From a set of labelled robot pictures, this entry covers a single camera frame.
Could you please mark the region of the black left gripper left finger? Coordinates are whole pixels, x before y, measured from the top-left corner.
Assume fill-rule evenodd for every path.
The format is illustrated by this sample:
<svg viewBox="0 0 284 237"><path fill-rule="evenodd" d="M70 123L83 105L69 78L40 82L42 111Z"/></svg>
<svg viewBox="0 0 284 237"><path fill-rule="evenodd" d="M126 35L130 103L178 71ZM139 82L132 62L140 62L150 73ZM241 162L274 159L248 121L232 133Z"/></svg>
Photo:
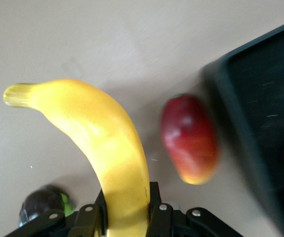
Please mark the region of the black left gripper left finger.
<svg viewBox="0 0 284 237"><path fill-rule="evenodd" d="M29 194L19 212L19 227L8 237L102 237L106 234L104 195L73 210L59 189L38 189Z"/></svg>

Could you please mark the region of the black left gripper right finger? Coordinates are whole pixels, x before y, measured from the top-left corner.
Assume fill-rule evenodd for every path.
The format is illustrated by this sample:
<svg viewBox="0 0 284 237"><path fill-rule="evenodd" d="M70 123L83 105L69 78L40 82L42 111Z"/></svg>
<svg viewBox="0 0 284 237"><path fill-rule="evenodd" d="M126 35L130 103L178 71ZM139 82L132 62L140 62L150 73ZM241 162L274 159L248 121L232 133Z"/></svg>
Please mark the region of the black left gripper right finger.
<svg viewBox="0 0 284 237"><path fill-rule="evenodd" d="M150 182L148 237L240 237L241 234L208 210L195 207L186 213L162 202L159 185Z"/></svg>

